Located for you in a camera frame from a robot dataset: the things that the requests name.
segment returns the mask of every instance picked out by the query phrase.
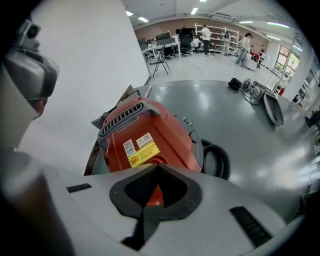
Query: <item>fluorescent light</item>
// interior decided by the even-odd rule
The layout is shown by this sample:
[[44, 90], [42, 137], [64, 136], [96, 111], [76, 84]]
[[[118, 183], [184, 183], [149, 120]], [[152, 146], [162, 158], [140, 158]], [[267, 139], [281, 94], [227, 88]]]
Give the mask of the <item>fluorescent light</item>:
[[271, 35], [266, 35], [268, 38], [272, 38], [272, 39], [275, 39], [275, 40], [278, 40], [278, 41], [281, 41], [281, 39], [280, 38], [278, 38], [278, 37], [274, 37], [274, 36], [271, 36]]
[[299, 47], [297, 47], [297, 46], [293, 46], [294, 48], [296, 48], [297, 50], [299, 50], [300, 52], [302, 52], [302, 49], [301, 48], [299, 48]]
[[290, 29], [290, 27], [289, 27], [288, 25], [284, 25], [284, 24], [280, 24], [280, 23], [275, 23], [275, 22], [270, 22], [270, 21], [267, 21], [266, 23], [268, 23], [269, 25], [276, 25], [276, 26], [280, 26], [280, 27], [283, 27], [283, 28]]
[[196, 11], [198, 11], [198, 8], [193, 8], [193, 10], [192, 10], [191, 14], [195, 14], [195, 13], [196, 13]]
[[140, 18], [138, 18], [138, 20], [143, 21], [143, 22], [149, 22], [149, 20], [147, 20], [147, 19], [144, 18], [144, 17], [140, 17]]
[[128, 16], [131, 16], [131, 15], [134, 15], [132, 12], [130, 12], [130, 11], [125, 11], [126, 12], [126, 15], [128, 15]]
[[252, 20], [248, 20], [248, 21], [239, 21], [240, 24], [245, 24], [245, 23], [254, 23]]

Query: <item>yellow warning label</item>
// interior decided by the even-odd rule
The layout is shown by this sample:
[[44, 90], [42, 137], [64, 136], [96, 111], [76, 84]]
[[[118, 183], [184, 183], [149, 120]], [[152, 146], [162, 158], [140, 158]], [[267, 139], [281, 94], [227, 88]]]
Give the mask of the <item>yellow warning label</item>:
[[151, 141], [142, 148], [140, 148], [137, 152], [130, 155], [128, 157], [128, 160], [130, 162], [131, 167], [137, 167], [159, 153], [160, 150], [157, 147], [156, 143], [154, 141]]

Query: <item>brick wall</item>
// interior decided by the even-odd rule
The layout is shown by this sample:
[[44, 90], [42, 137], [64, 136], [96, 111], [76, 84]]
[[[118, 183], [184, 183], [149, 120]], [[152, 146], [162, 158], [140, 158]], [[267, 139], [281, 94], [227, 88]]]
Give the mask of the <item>brick wall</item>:
[[246, 30], [245, 28], [239, 27], [234, 24], [205, 18], [184, 18], [168, 20], [145, 26], [143, 28], [135, 30], [134, 32], [137, 39], [145, 38], [146, 40], [148, 40], [154, 39], [156, 34], [164, 33], [167, 31], [170, 31], [173, 35], [176, 33], [176, 29], [182, 29], [183, 27], [193, 28], [195, 23], [197, 25], [206, 24], [207, 26], [214, 26], [220, 28], [227, 27], [230, 30], [239, 31], [239, 35], [242, 37], [244, 37], [246, 33], [250, 32], [253, 35], [253, 38], [250, 40], [253, 43], [253, 50], [259, 52], [261, 50], [261, 45], [264, 45], [265, 49], [267, 49], [268, 47], [269, 41], [254, 32], [251, 32], [249, 30]]

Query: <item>white label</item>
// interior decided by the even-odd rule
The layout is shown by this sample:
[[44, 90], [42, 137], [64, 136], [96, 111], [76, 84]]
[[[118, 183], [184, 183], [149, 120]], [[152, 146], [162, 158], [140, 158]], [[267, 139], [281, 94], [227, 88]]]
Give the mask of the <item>white label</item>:
[[136, 149], [134, 144], [132, 143], [132, 140], [129, 139], [127, 142], [123, 143], [124, 151], [126, 153], [127, 157], [130, 157], [134, 153], [136, 153]]
[[150, 133], [143, 135], [141, 138], [138, 138], [136, 140], [136, 143], [139, 146], [139, 149], [141, 149], [144, 145], [148, 144], [149, 142], [152, 142], [154, 139], [151, 137]]

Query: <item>gray table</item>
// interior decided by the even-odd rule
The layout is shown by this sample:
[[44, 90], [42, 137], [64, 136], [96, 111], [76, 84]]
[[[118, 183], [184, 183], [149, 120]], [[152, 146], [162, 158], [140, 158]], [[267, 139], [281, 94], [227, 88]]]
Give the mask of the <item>gray table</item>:
[[[148, 88], [140, 87], [141, 96]], [[148, 98], [187, 117], [201, 138], [227, 150], [232, 183], [263, 200], [286, 222], [293, 219], [300, 194], [319, 171], [312, 165], [316, 153], [304, 115], [286, 98], [278, 98], [284, 127], [275, 127], [263, 105], [250, 105], [225, 81], [152, 85]]]

